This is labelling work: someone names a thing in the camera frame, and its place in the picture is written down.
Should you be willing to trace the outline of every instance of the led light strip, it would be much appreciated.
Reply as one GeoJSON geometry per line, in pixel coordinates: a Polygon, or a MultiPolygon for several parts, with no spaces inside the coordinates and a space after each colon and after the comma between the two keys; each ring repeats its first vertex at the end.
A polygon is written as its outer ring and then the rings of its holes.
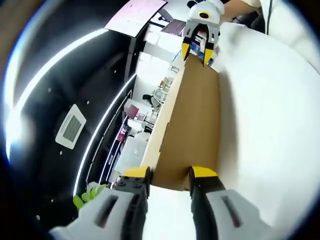
{"type": "Polygon", "coordinates": [[[92,166],[93,166],[93,164],[94,164],[94,162],[95,162],[95,158],[96,158],[96,156],[97,156],[98,150],[99,150],[99,148],[100,148],[100,146],[101,146],[101,144],[102,144],[102,142],[103,142],[103,140],[104,140],[104,138],[105,138],[105,136],[106,136],[106,133],[107,133],[107,131],[109,130],[109,128],[110,128],[112,122],[114,121],[116,115],[117,115],[118,112],[120,111],[120,108],[124,105],[125,101],[128,99],[129,96],[130,96],[130,98],[132,97],[132,90],[130,90],[130,91],[128,92],[128,94],[125,96],[125,98],[124,98],[123,101],[121,102],[120,106],[118,107],[118,109],[116,110],[115,114],[113,115],[111,121],[109,122],[108,126],[106,127],[106,130],[104,131],[103,136],[102,136],[101,139],[100,139],[100,142],[99,142],[99,144],[98,144],[98,147],[96,148],[95,153],[94,153],[94,155],[93,155],[93,158],[92,158],[92,161],[91,161],[91,164],[90,164],[90,167],[89,167],[88,174],[86,175],[85,182],[86,182],[87,185],[88,185],[88,179],[89,179],[89,174],[90,174],[91,168],[92,168],[92,166]]]}
{"type": "Polygon", "coordinates": [[[109,174],[111,173],[110,170],[112,169],[112,168],[111,168],[112,163],[115,161],[115,157],[116,157],[116,154],[117,154],[120,146],[121,146],[121,142],[119,142],[118,147],[117,147],[116,150],[115,150],[114,158],[113,158],[113,160],[112,160],[112,162],[111,162],[111,164],[110,164],[110,168],[109,168],[108,174],[106,175],[105,181],[108,181],[109,174]]]}
{"type": "Polygon", "coordinates": [[[102,116],[99,124],[96,126],[95,130],[94,130],[94,133],[86,147],[86,150],[83,154],[83,157],[82,157],[82,160],[81,160],[81,164],[80,164],[80,167],[79,167],[79,170],[78,170],[78,174],[76,176],[76,179],[75,179],[75,184],[74,184],[74,189],[73,189],[73,196],[75,196],[77,194],[77,189],[78,189],[78,184],[79,184],[79,178],[80,178],[80,175],[81,175],[81,172],[82,172],[82,168],[84,167],[84,163],[85,163],[85,160],[87,158],[87,155],[88,155],[88,152],[91,148],[91,145],[94,141],[94,139],[96,138],[96,135],[98,133],[98,131],[100,130],[103,122],[105,121],[107,115],[109,114],[109,112],[111,111],[111,109],[113,108],[113,106],[115,105],[115,103],[117,102],[117,100],[119,99],[119,97],[122,95],[122,93],[124,92],[124,90],[127,88],[127,86],[133,81],[133,79],[135,79],[136,77],[136,73],[132,75],[132,77],[130,77],[130,79],[124,84],[124,86],[121,88],[121,90],[118,92],[118,94],[115,96],[115,98],[113,99],[113,101],[111,102],[110,106],[108,107],[108,109],[105,111],[104,115],[102,116]]]}
{"type": "MultiPolygon", "coordinates": [[[[5,133],[6,133],[6,142],[5,142],[5,150],[7,158],[10,159],[10,149],[11,145],[13,143],[13,140],[15,139],[15,128],[17,127],[15,123],[19,120],[21,116],[21,112],[23,107],[25,106],[28,98],[30,97],[32,91],[35,89],[36,85],[40,82],[40,80],[44,77],[44,75],[57,63],[59,62],[63,57],[65,57],[67,54],[69,54],[71,51],[76,49],[77,47],[81,46],[82,44],[86,43],[87,41],[100,36],[101,34],[104,34],[108,32],[107,29],[101,28],[99,30],[93,31],[78,40],[72,42],[68,46],[66,46],[64,49],[59,51],[56,55],[54,55],[45,65],[42,66],[42,68],[34,75],[34,77],[31,79],[31,81],[28,83],[26,88],[24,89],[20,99],[18,100],[16,106],[14,109],[10,110],[8,120],[5,125],[5,133]]],[[[5,82],[4,82],[4,89],[6,90],[4,92],[4,99],[5,103],[8,103],[10,106],[13,106],[13,92],[14,92],[14,84],[10,81],[11,79],[8,78],[8,75],[6,76],[5,82]]]]}
{"type": "MultiPolygon", "coordinates": [[[[105,172],[105,168],[106,168],[106,165],[107,165],[108,159],[109,159],[109,157],[110,157],[110,155],[111,155],[111,153],[112,153],[112,149],[114,148],[115,143],[116,143],[117,138],[118,138],[118,135],[120,134],[121,129],[122,129],[122,127],[124,126],[124,124],[125,124],[125,122],[126,122],[126,120],[127,120],[127,119],[128,119],[128,116],[125,116],[125,118],[124,118],[124,120],[123,120],[123,122],[122,122],[122,124],[121,124],[121,127],[120,127],[120,129],[119,129],[118,133],[116,134],[116,136],[115,136],[115,138],[114,138],[114,140],[113,140],[113,143],[112,143],[112,145],[111,145],[111,148],[110,148],[109,154],[108,154],[108,156],[106,157],[106,160],[105,160],[105,163],[104,163],[104,166],[103,166],[103,169],[102,169],[101,176],[100,176],[100,179],[99,179],[98,184],[100,184],[100,183],[101,183],[101,179],[102,179],[102,176],[103,176],[103,174],[104,174],[104,172],[105,172]]],[[[114,157],[113,157],[113,159],[112,159],[112,162],[110,163],[110,166],[111,166],[111,164],[114,162],[114,160],[115,160],[115,156],[116,156],[116,155],[114,155],[114,157]]]]}

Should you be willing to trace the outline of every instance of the person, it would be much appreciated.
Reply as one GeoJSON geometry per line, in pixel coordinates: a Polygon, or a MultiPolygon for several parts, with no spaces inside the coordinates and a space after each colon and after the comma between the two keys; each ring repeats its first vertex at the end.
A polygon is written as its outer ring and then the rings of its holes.
{"type": "Polygon", "coordinates": [[[262,8],[265,33],[288,45],[320,73],[319,47],[311,29],[297,11],[281,0],[230,0],[224,4],[221,22],[262,8]]]}
{"type": "Polygon", "coordinates": [[[151,105],[151,107],[153,107],[154,111],[158,111],[158,109],[160,108],[161,104],[155,99],[154,96],[151,96],[149,94],[144,94],[142,96],[142,99],[144,101],[146,101],[147,103],[149,103],[151,105]]]}

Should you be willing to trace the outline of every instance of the desk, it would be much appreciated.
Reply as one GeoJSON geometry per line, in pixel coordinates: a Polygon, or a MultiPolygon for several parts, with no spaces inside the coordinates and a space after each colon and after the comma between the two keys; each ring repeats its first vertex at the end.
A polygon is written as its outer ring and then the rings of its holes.
{"type": "MultiPolygon", "coordinates": [[[[288,46],[235,23],[221,26],[218,47],[212,66],[221,93],[218,174],[227,188],[259,208],[264,221],[290,228],[320,185],[320,76],[288,46]]],[[[181,74],[142,164],[157,163],[166,128],[162,119],[171,116],[181,74]]]]}

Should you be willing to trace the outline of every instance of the cardboard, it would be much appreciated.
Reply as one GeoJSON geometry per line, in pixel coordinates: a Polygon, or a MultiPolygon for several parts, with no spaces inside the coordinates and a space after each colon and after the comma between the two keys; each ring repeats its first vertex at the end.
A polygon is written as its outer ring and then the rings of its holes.
{"type": "Polygon", "coordinates": [[[218,73],[203,66],[200,58],[190,54],[159,147],[152,185],[182,191],[189,188],[190,166],[215,170],[219,136],[218,73]]]}

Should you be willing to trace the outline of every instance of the black wall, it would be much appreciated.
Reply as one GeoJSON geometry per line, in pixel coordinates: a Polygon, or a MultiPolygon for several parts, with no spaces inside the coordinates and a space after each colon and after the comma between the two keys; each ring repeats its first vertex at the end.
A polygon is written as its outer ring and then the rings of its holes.
{"type": "MultiPolygon", "coordinates": [[[[82,36],[103,28],[126,2],[68,0],[61,4],[39,29],[27,52],[18,74],[15,102],[52,56],[82,36]]],[[[145,33],[146,28],[135,41],[129,77],[134,74],[139,51],[144,48],[145,33]]],[[[128,80],[125,69],[131,40],[126,35],[108,31],[79,46],[47,72],[23,108],[22,115],[34,126],[34,139],[28,146],[14,145],[10,162],[25,203],[32,213],[40,215],[41,223],[48,229],[68,224],[77,215],[72,194],[80,162],[98,122],[128,80]],[[55,137],[73,104],[87,122],[71,150],[56,143],[55,137]]],[[[79,195],[85,191],[89,166],[103,132],[133,86],[134,82],[116,102],[93,141],[80,176],[79,195]]],[[[121,122],[121,117],[116,117],[106,134],[101,146],[104,155],[110,150],[110,141],[115,138],[121,122]]],[[[95,160],[98,166],[104,159],[103,154],[95,160]]],[[[97,166],[93,169],[102,171],[97,166]]]]}

